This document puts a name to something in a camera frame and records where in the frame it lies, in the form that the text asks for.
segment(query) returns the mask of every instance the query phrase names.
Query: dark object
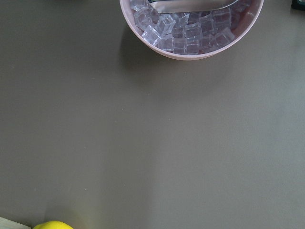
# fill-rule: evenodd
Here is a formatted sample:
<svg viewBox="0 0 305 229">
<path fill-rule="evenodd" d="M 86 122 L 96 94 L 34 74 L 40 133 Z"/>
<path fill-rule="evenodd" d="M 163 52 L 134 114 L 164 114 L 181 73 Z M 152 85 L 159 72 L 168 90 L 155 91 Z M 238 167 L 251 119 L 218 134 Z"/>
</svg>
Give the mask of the dark object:
<svg viewBox="0 0 305 229">
<path fill-rule="evenodd" d="M 296 9 L 296 10 L 305 10 L 305 1 L 304 0 L 292 0 L 291 8 Z"/>
</svg>

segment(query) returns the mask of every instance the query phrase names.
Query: pink bowl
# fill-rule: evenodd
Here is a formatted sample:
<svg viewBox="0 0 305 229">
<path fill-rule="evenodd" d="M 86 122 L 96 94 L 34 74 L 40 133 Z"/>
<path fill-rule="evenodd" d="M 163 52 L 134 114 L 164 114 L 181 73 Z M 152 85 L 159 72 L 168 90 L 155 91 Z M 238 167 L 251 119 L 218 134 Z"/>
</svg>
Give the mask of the pink bowl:
<svg viewBox="0 0 305 229">
<path fill-rule="evenodd" d="M 166 52 L 163 51 L 151 44 L 149 44 L 147 41 L 145 41 L 141 34 L 142 31 L 135 25 L 134 23 L 134 18 L 133 18 L 133 14 L 134 11 L 132 9 L 130 9 L 130 0 L 120 0 L 120 5 L 121 5 L 121 9 L 123 12 L 123 15 L 127 21 L 127 24 L 129 25 L 129 27 L 131 28 L 131 30 L 134 32 L 134 34 L 144 43 L 146 44 L 148 47 L 150 47 L 152 50 L 156 51 L 157 53 L 169 57 L 169 58 L 173 58 L 173 59 L 177 59 L 177 60 L 184 60 L 184 61 L 192 61 L 192 60 L 199 60 L 199 59 L 203 59 L 209 56 L 213 56 L 219 52 L 222 52 L 223 50 L 231 47 L 232 45 L 234 45 L 236 42 L 238 42 L 243 36 L 246 35 L 246 33 L 251 29 L 251 27 L 254 25 L 261 9 L 263 6 L 263 2 L 264 0 L 252 0 L 252 4 L 249 8 L 247 8 L 244 12 L 243 12 L 243 16 L 241 18 L 241 21 L 239 22 L 238 27 L 233 31 L 233 34 L 235 35 L 235 39 L 234 41 L 232 41 L 230 44 L 224 46 L 221 49 L 218 49 L 214 52 L 210 52 L 210 53 L 205 53 L 205 54 L 199 54 L 199 55 L 179 55 L 179 54 L 174 54 L 174 53 L 170 53 L 170 52 Z"/>
</svg>

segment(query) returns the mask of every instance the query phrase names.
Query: metal scoop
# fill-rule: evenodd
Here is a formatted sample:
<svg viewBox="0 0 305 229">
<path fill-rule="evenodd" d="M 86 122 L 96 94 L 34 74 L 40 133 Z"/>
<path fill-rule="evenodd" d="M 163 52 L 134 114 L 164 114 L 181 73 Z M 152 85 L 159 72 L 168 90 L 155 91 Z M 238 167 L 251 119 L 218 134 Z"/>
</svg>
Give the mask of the metal scoop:
<svg viewBox="0 0 305 229">
<path fill-rule="evenodd" d="M 181 13 L 218 10 L 238 0 L 149 0 L 159 13 Z"/>
</svg>

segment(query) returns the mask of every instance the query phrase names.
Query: tabletop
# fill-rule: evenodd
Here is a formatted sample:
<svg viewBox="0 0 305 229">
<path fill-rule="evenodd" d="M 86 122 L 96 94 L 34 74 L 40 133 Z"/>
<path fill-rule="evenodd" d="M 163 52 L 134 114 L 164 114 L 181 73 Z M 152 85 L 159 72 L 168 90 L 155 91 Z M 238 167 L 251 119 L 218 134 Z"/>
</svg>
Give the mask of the tabletop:
<svg viewBox="0 0 305 229">
<path fill-rule="evenodd" d="M 0 3 L 0 216 L 75 229 L 305 228 L 305 11 L 177 61 L 119 1 Z"/>
</svg>

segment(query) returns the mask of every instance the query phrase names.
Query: yellow object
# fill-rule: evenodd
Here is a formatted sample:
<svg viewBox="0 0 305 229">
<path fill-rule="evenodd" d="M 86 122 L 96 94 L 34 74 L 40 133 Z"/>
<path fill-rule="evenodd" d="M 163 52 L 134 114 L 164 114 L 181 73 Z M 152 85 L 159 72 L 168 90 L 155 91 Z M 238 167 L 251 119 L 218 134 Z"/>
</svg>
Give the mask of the yellow object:
<svg viewBox="0 0 305 229">
<path fill-rule="evenodd" d="M 46 223 L 39 224 L 33 229 L 73 229 L 68 224 L 59 221 L 50 221 Z"/>
</svg>

